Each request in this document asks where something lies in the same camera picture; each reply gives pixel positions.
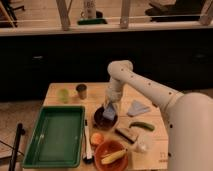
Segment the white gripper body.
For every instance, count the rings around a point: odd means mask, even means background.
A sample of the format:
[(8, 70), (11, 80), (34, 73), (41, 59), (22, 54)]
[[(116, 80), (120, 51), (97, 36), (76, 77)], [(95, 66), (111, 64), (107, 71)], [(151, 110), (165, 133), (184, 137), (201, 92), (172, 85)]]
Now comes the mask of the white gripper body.
[(106, 89), (106, 96), (110, 102), (118, 102), (123, 96), (124, 83), (111, 78)]

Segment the yellowish gripper fingers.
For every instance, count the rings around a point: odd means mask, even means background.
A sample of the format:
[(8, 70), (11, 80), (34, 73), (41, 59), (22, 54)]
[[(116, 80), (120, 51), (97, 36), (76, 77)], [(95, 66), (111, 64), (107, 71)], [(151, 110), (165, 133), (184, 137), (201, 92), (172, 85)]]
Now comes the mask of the yellowish gripper fingers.
[(119, 113), (120, 112), (120, 101), (118, 102), (111, 102), (109, 99), (105, 99), (104, 101), (104, 109), (107, 108), (107, 106), (111, 104), (115, 110), (116, 113)]

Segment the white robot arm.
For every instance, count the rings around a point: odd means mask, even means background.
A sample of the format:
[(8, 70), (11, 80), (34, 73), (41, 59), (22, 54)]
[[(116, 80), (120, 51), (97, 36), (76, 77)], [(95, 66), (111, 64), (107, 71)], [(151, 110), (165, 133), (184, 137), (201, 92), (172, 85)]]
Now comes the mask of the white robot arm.
[(213, 171), (213, 98), (184, 94), (140, 76), (129, 60), (113, 61), (107, 71), (110, 102), (119, 102), (128, 84), (168, 116), (168, 171)]

